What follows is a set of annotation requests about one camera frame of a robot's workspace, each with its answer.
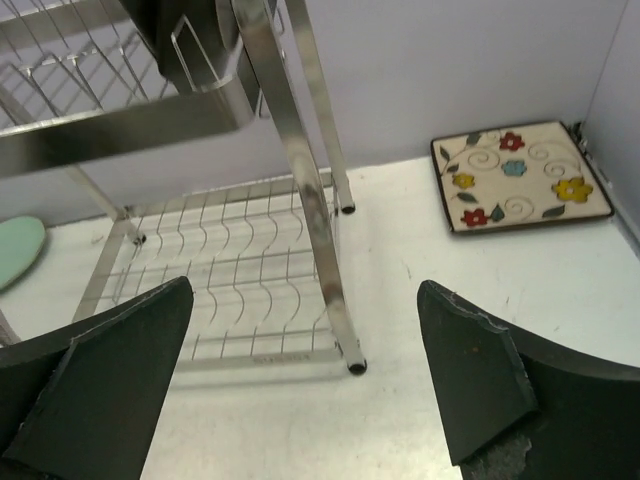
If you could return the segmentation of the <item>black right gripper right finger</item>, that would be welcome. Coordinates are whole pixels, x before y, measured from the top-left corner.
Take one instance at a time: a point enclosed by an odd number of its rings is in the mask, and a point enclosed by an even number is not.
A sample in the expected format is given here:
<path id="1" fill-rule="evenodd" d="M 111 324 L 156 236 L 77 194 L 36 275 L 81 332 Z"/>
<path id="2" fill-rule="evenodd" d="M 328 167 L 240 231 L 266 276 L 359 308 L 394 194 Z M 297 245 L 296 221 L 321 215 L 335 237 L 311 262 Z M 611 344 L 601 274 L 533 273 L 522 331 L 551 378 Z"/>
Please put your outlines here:
<path id="1" fill-rule="evenodd" d="M 421 336 L 466 479 L 636 479 L 639 370 L 504 321 L 433 280 Z"/>

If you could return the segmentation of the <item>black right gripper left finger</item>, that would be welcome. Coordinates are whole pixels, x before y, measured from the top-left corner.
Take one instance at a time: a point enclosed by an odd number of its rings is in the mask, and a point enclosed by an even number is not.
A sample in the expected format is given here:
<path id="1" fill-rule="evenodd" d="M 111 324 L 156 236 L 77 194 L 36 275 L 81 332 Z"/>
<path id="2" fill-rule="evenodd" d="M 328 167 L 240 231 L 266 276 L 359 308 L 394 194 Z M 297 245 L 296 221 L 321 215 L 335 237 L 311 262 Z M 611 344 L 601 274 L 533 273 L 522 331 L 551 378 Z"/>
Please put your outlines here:
<path id="1" fill-rule="evenodd" d="M 193 304 L 180 276 L 2 347 L 2 478 L 140 478 Z"/>

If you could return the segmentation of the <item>black floral plate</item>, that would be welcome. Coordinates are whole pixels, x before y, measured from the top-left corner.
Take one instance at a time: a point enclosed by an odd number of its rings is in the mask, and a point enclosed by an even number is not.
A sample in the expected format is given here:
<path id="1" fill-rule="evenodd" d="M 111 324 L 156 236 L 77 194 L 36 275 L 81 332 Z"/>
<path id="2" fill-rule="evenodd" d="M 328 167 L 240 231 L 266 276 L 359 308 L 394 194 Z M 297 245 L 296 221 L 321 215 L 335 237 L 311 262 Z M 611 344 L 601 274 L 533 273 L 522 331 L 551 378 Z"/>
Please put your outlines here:
<path id="1" fill-rule="evenodd" d="M 252 99 L 259 86 L 230 1 L 132 0 L 121 3 L 157 63 L 181 95 L 217 88 L 238 77 Z"/>

